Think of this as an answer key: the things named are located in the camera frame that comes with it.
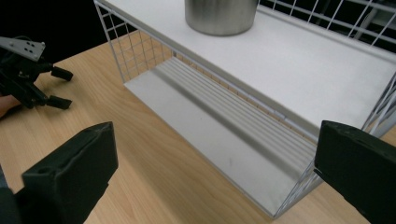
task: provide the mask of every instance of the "robotic arm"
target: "robotic arm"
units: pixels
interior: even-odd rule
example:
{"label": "robotic arm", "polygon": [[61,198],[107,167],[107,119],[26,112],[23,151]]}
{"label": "robotic arm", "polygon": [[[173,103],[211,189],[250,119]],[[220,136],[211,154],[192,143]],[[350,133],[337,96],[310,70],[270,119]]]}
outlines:
{"label": "robotic arm", "polygon": [[13,95],[24,106],[49,105],[67,109],[72,101],[51,95],[47,97],[35,81],[41,73],[70,81],[73,74],[60,67],[53,66],[41,57],[44,43],[31,41],[27,37],[6,38],[0,36],[0,47],[7,53],[0,61],[0,92]]}

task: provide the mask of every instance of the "wire grid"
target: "wire grid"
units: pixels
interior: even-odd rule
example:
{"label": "wire grid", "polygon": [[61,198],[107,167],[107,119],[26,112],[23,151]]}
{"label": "wire grid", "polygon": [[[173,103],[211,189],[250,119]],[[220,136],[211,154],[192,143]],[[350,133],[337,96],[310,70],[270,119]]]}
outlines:
{"label": "wire grid", "polygon": [[396,123],[396,74],[385,88],[362,129],[375,137],[387,133]]}
{"label": "wire grid", "polygon": [[[341,1],[340,4],[338,5],[336,12],[331,17],[326,17],[323,13],[316,12],[319,2],[322,2],[319,0],[316,0],[315,5],[310,11],[299,7],[299,5],[297,4],[297,0],[294,0],[292,5],[287,4],[284,1],[276,1],[276,0],[268,0],[267,2],[273,3],[272,9],[277,9],[278,6],[288,7],[290,9],[291,16],[294,16],[295,12],[303,12],[307,14],[308,15],[307,22],[313,23],[314,20],[316,20],[316,24],[321,25],[322,21],[327,21],[328,24],[325,27],[327,30],[334,31],[333,27],[335,25],[344,25],[346,28],[350,28],[350,34],[348,34],[347,37],[356,39],[357,35],[360,36],[371,35],[375,38],[375,40],[371,43],[372,46],[378,40],[389,40],[389,37],[383,35],[385,33],[384,31],[378,34],[378,33],[373,33],[365,28],[362,28],[361,24],[358,22],[361,21],[361,18],[359,18],[358,21],[355,22],[356,24],[353,25],[346,25],[343,21],[337,20],[336,18],[337,11],[340,10],[340,7],[343,4],[343,2],[359,2],[360,4],[362,4],[363,1],[358,1],[358,0]],[[368,13],[369,7],[379,8],[379,9],[382,8],[379,4],[373,3],[373,1],[370,1],[367,6],[368,7],[364,9],[363,12],[361,13],[361,17],[363,17],[365,13]],[[194,63],[193,61],[189,60],[183,55],[172,51],[171,49],[163,45],[160,41],[154,39],[152,36],[140,30],[136,30],[126,21],[122,21],[117,16],[112,15],[109,10],[99,8],[98,11],[102,16],[101,20],[103,24],[105,24],[104,27],[106,27],[105,29],[106,29],[107,39],[109,39],[110,46],[113,49],[113,53],[116,58],[117,64],[119,66],[123,82],[126,82],[138,76],[139,74],[144,73],[145,71],[155,67],[157,64],[162,63],[163,61],[171,57],[177,57],[183,63],[194,68],[195,70],[205,75],[206,77],[209,77],[210,79],[221,85],[223,88],[229,90],[230,92],[233,92],[242,99],[256,106],[262,112],[273,116],[273,118],[276,118],[282,125],[288,126],[289,128],[293,129],[296,133],[310,140],[313,143],[317,142],[318,139],[306,136],[306,133],[299,132],[299,130],[294,129],[293,128],[294,125],[290,125],[285,120],[280,119],[277,116],[274,116],[274,112],[272,111],[271,108],[268,108],[266,105],[260,104],[260,102],[257,102],[254,99],[251,99],[247,93],[240,91],[237,87],[233,86],[232,83],[230,84],[227,81],[222,80],[220,77],[217,77],[210,71],[205,70],[202,66]],[[388,26],[390,26],[390,23],[394,19],[396,10],[393,9],[391,12],[393,13],[393,16],[391,17],[391,20],[389,20],[388,22],[389,24],[387,24],[385,28],[383,28],[384,30],[387,29]],[[391,39],[389,42],[392,44],[396,43],[394,39]],[[375,126],[375,121],[384,121],[385,119],[389,119],[392,112],[394,112],[396,108],[395,106],[396,103],[394,100],[396,96],[395,86],[396,84],[394,82],[393,84],[389,84],[389,87],[386,90],[387,93],[384,93],[384,95],[381,98],[383,100],[380,101],[383,103],[382,104],[378,103],[378,105],[375,107],[372,116],[367,121],[367,123],[370,124],[370,128],[373,128],[373,126]],[[384,112],[385,109],[387,109],[388,113],[384,117],[381,116],[381,113]],[[287,199],[279,207],[274,217],[280,217],[294,204],[299,202],[307,193],[309,193],[312,189],[314,189],[316,186],[318,186],[320,183],[323,182],[323,180],[317,174],[315,174],[314,168],[315,168],[314,160],[312,160],[308,164],[302,176],[299,178],[299,181],[296,183],[296,185],[290,192]]]}
{"label": "wire grid", "polygon": [[277,210],[275,217],[280,217],[293,205],[299,202],[306,194],[312,191],[319,184],[323,183],[323,180],[315,172],[315,158],[309,163],[308,167],[296,183],[294,188],[291,190],[289,196],[280,205]]}
{"label": "wire grid", "polygon": [[152,36],[136,30],[109,10],[99,7],[98,12],[123,82],[172,57],[172,50]]}
{"label": "wire grid", "polygon": [[326,30],[396,52],[394,0],[261,0],[261,4]]}

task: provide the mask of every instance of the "stainless steel container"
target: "stainless steel container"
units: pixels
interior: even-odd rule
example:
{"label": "stainless steel container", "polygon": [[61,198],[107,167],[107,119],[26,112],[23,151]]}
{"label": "stainless steel container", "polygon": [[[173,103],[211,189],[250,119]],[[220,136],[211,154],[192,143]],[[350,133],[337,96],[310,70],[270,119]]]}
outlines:
{"label": "stainless steel container", "polygon": [[187,24],[208,35],[237,35],[253,25],[259,0],[185,0]]}

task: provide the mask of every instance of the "white shelf surface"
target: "white shelf surface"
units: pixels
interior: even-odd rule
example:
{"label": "white shelf surface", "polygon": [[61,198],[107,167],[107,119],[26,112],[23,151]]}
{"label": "white shelf surface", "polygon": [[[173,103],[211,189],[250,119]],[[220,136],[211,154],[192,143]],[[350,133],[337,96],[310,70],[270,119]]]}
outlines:
{"label": "white shelf surface", "polygon": [[396,71],[396,56],[259,7],[250,30],[197,33],[184,0],[98,0],[318,136],[324,119],[360,128]]}
{"label": "white shelf surface", "polygon": [[172,58],[125,86],[274,216],[316,146]]}

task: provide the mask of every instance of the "wooden table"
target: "wooden table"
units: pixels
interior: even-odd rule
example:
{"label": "wooden table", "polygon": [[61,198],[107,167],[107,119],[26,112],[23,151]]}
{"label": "wooden table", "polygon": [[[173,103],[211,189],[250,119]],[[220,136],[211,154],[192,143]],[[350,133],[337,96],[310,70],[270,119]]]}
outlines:
{"label": "wooden table", "polygon": [[[73,135],[113,121],[120,167],[86,223],[367,223],[326,183],[272,220],[188,142],[124,88],[108,44],[56,64],[71,82],[42,74],[47,95],[73,101],[60,110],[23,108],[0,121],[0,163],[9,187]],[[385,136],[395,143],[395,129]]]}

